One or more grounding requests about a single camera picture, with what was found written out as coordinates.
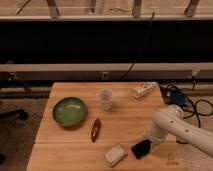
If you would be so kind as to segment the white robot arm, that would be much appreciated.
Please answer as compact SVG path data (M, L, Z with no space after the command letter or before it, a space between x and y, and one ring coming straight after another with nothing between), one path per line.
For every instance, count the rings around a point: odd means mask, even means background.
M145 137L154 145L160 145L168 134L172 134L213 157L213 132L185 122L183 115L183 110L177 105L168 105L159 109L153 114Z

